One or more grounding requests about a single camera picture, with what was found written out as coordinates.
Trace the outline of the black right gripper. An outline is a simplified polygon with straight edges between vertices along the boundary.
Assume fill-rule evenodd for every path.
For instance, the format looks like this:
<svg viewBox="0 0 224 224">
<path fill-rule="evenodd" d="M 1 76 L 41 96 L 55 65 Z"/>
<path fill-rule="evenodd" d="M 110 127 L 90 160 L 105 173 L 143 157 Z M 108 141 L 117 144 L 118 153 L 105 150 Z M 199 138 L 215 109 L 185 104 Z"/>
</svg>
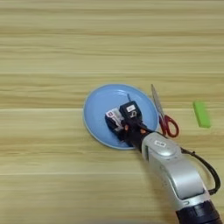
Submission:
<svg viewBox="0 0 224 224">
<path fill-rule="evenodd" d="M 122 126 L 118 125 L 115 120 L 110 117 L 105 117 L 108 128 L 117 136 L 122 135 L 122 140 L 128 145 L 138 149 L 142 149 L 142 143 L 146 136 L 148 136 L 152 130 L 148 129 L 143 122 L 137 118 L 125 119 L 122 121 Z"/>
</svg>

